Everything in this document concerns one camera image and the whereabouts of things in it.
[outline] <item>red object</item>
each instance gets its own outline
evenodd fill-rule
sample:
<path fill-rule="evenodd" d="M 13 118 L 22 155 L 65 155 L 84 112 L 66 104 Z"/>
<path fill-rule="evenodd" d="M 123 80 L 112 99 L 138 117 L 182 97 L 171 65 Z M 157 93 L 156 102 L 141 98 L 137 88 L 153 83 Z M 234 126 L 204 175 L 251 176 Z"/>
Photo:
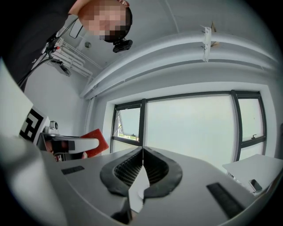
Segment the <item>red object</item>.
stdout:
<path fill-rule="evenodd" d="M 96 129 L 92 132 L 89 132 L 88 134 L 81 136 L 81 138 L 97 138 L 99 140 L 99 145 L 97 148 L 86 151 L 86 153 L 88 154 L 88 158 L 96 156 L 97 154 L 109 148 L 109 145 L 104 139 L 100 129 Z"/>

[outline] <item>window frame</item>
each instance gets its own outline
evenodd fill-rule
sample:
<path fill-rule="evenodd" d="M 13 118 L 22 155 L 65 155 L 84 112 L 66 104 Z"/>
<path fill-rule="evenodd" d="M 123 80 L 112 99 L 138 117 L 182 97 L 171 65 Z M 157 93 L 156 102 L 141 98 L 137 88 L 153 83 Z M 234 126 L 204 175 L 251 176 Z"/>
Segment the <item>window frame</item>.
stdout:
<path fill-rule="evenodd" d="M 160 101 L 160 100 L 175 99 L 175 98 L 185 98 L 185 97 L 193 97 L 193 96 L 223 95 L 223 94 L 231 95 L 233 106 L 234 106 L 234 108 L 233 108 L 234 109 L 234 115 L 235 115 L 235 120 L 236 120 L 236 122 L 235 122 L 235 126 L 236 126 L 235 144 L 236 144 L 236 146 L 235 146 L 234 151 L 233 151 L 232 162 L 239 161 L 242 148 L 249 147 L 249 146 L 261 143 L 261 142 L 264 143 L 264 147 L 263 147 L 263 150 L 262 150 L 262 154 L 264 155 L 265 154 L 265 148 L 266 148 L 267 128 L 266 128 L 266 116 L 265 116 L 264 104 L 263 104 L 263 100 L 262 100 L 262 97 L 260 95 L 260 92 L 256 92 L 256 91 L 235 91 L 235 90 L 176 94 L 176 95 L 162 96 L 162 97 L 157 97 L 157 98 L 142 99 L 140 101 L 115 105 L 114 114 L 113 114 L 113 121 L 112 121 L 112 130 L 111 130 L 112 136 L 111 136 L 110 153 L 113 153 L 113 140 L 117 140 L 117 141 L 124 142 L 124 143 L 127 143 L 127 144 L 132 144 L 132 145 L 135 145 L 135 146 L 143 146 L 143 143 L 146 139 L 146 138 L 144 139 L 144 134 L 146 134 L 146 117 L 145 117 L 146 103 L 153 102 L 153 101 Z M 243 141 L 243 125 L 242 125 L 241 109 L 240 109 L 239 99 L 258 99 L 259 100 L 261 116 L 262 116 L 262 120 L 263 120 L 263 136 L 257 137 L 255 139 Z M 141 108 L 140 121 L 139 121 L 139 141 L 113 136 L 117 110 L 124 110 L 124 109 L 137 108 L 137 107 Z"/>
<path fill-rule="evenodd" d="M 143 135 L 144 135 L 144 124 L 145 124 L 145 102 L 146 102 L 146 100 L 142 99 L 140 101 L 134 101 L 134 102 L 119 104 L 119 105 L 114 106 L 112 129 L 111 129 L 110 153 L 113 153 L 113 143 L 114 143 L 113 140 L 117 140 L 117 141 L 120 141 L 120 142 L 123 142 L 123 143 L 135 145 L 135 146 L 143 146 Z M 138 141 L 114 136 L 117 111 L 126 110 L 126 109 L 134 109 L 134 108 L 140 108 Z"/>

